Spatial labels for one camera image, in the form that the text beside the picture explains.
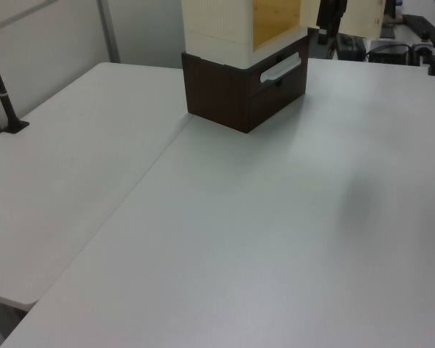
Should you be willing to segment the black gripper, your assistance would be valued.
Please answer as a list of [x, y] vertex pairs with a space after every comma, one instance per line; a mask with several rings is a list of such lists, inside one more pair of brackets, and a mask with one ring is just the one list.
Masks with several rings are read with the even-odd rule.
[[321, 0], [318, 10], [316, 25], [318, 30], [318, 45], [326, 45], [328, 42], [328, 29], [333, 28], [336, 36], [341, 29], [341, 18], [347, 9], [347, 0]]

